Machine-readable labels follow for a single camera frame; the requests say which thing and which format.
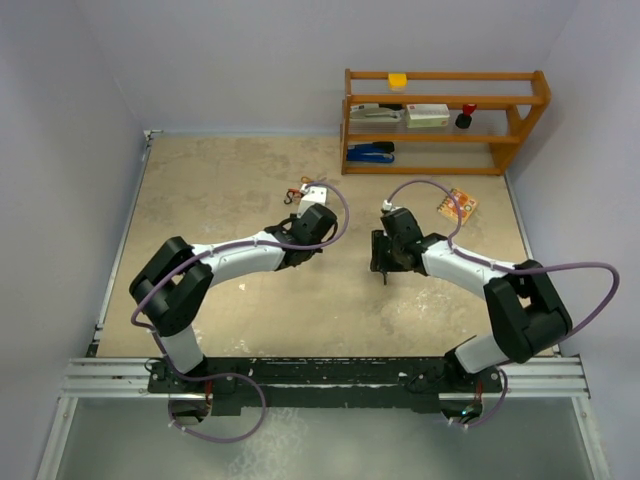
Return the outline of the black carabiner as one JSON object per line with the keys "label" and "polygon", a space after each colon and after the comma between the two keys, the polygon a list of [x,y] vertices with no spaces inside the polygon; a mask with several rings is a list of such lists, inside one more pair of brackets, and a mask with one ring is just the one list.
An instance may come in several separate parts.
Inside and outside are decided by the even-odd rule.
{"label": "black carabiner", "polygon": [[292,193],[289,192],[289,189],[287,190],[286,194],[285,194],[285,198],[283,200],[283,203],[285,205],[290,205],[294,202],[294,195]]}

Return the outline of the orange carabiner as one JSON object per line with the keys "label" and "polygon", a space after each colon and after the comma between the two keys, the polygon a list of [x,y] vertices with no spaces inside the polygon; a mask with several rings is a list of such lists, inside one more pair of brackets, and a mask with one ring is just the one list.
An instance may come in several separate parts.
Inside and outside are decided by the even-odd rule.
{"label": "orange carabiner", "polygon": [[300,183],[301,184],[318,184],[318,183],[324,182],[325,180],[326,180],[326,177],[320,177],[320,178],[312,179],[310,177],[303,176],[300,179]]}

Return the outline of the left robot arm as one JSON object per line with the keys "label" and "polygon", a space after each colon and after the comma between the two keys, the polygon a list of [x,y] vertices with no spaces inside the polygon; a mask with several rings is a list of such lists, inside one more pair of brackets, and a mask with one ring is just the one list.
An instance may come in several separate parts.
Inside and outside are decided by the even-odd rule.
{"label": "left robot arm", "polygon": [[202,387],[206,357],[192,323],[207,292],[225,281],[297,267],[333,239],[337,216],[322,204],[291,215],[257,234],[212,245],[172,237],[160,247],[129,286],[136,302],[131,323],[151,331],[173,365],[171,381],[184,392]]}

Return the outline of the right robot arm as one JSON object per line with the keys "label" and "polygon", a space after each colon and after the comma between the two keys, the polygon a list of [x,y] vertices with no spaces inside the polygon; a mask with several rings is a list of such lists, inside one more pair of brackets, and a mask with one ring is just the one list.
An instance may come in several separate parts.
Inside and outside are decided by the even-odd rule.
{"label": "right robot arm", "polygon": [[473,337],[444,356],[446,383],[467,391],[480,372],[505,362],[522,364],[570,333],[572,319],[546,273],[530,274],[540,264],[474,262],[448,238],[423,234],[406,208],[392,207],[381,215],[382,227],[371,234],[370,270],[387,276],[412,272],[449,282],[483,300],[491,332]]}

